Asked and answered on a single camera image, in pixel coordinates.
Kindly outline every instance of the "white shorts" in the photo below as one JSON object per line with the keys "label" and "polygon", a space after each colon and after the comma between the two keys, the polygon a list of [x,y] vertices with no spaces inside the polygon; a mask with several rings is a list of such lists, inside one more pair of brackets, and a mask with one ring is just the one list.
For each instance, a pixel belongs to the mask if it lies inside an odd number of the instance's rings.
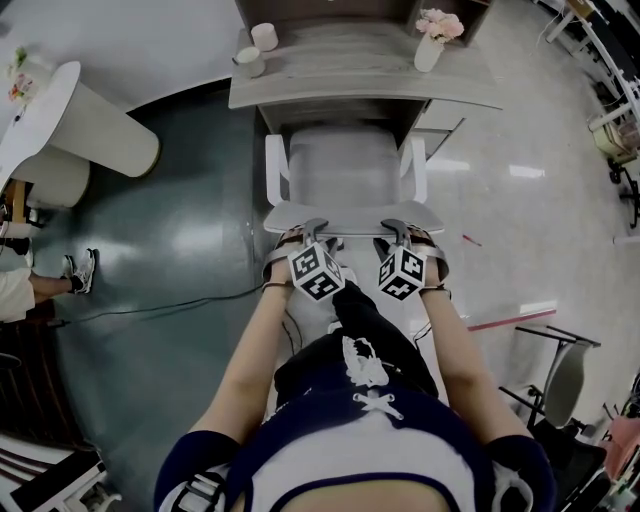
{"label": "white shorts", "polygon": [[0,322],[24,320],[27,311],[36,307],[30,275],[28,268],[0,272]]}

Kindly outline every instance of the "blue sleeve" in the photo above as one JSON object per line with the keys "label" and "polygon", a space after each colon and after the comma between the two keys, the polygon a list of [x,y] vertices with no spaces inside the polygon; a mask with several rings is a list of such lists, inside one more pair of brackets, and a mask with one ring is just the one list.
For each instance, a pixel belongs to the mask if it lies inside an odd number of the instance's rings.
{"label": "blue sleeve", "polygon": [[[549,459],[542,446],[526,436],[507,436],[492,441],[486,446],[489,456],[501,466],[516,471],[533,491],[532,512],[552,512],[556,506],[556,482],[549,465]],[[520,507],[506,500],[520,499],[506,494],[503,499],[504,510],[519,510]]]}
{"label": "blue sleeve", "polygon": [[230,437],[208,430],[181,437],[160,469],[153,509],[159,510],[165,497],[178,485],[191,481],[195,474],[231,462],[239,448]]}

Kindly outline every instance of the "round white table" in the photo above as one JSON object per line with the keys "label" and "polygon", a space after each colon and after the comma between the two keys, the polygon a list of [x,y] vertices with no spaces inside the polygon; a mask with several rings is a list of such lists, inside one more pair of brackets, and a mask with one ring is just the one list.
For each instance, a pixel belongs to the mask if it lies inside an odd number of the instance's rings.
{"label": "round white table", "polygon": [[144,126],[80,83],[80,63],[60,66],[0,142],[0,190],[33,184],[32,206],[72,207],[89,183],[89,161],[130,177],[157,162],[160,143]]}

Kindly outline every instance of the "black bracelet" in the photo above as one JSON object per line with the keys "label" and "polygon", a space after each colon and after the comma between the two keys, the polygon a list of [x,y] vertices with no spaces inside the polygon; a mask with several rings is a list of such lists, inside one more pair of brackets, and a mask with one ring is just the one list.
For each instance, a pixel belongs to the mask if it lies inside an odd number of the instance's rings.
{"label": "black bracelet", "polygon": [[451,290],[449,290],[449,288],[445,288],[444,284],[440,284],[438,286],[425,286],[418,293],[420,294],[420,297],[422,297],[422,294],[427,292],[447,292],[449,294],[449,300],[451,300]]}
{"label": "black bracelet", "polygon": [[293,288],[293,283],[291,281],[287,281],[285,283],[264,283],[262,285],[262,291],[265,291],[267,288],[270,288],[272,286],[277,286],[279,288]]}

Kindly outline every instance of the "floor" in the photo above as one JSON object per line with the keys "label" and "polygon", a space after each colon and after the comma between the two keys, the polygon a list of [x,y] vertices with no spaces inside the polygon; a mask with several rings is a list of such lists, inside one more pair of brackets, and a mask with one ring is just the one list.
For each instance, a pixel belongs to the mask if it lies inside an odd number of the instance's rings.
{"label": "floor", "polygon": [[[612,244],[625,231],[625,212],[586,127],[595,110],[584,75],[560,45],[539,38],[550,19],[526,0],[497,1],[477,42],[504,110],[467,121],[429,163],[428,203],[445,222],[436,241],[449,258],[454,303],[470,322],[554,304],[549,323],[602,342],[589,355],[576,412],[595,422],[603,402],[622,403],[640,366],[640,247]],[[140,119],[163,141],[158,167],[140,181],[97,169],[80,207],[58,215],[37,241],[36,270],[45,275],[59,272],[66,252],[99,250],[94,292],[61,299],[65,319],[256,283],[265,240],[263,198],[252,192],[253,114],[229,111],[220,93]],[[365,275],[375,256],[358,243],[350,248],[346,262]],[[71,400],[125,509],[148,510],[162,459],[206,407],[254,300],[111,316],[59,331]],[[409,335],[425,322],[417,302],[380,304]],[[324,327],[303,310],[291,306],[308,341]],[[512,326],[477,339],[496,380],[512,387],[541,384],[555,348],[515,337]],[[429,338],[421,343],[430,359]]]}

